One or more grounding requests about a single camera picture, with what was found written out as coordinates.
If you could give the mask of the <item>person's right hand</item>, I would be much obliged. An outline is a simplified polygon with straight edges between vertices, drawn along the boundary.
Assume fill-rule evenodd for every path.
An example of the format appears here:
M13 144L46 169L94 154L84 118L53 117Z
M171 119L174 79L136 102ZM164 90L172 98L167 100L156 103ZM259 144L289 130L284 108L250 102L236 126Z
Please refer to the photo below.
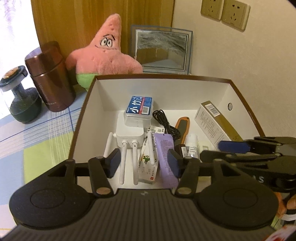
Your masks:
M290 197L287 201L287 204L284 203L282 196L279 192L275 192L275 195L278 199L278 210L276 216L278 218L282 218L284 214L286 214L287 210L294 210L296 209L296 195Z

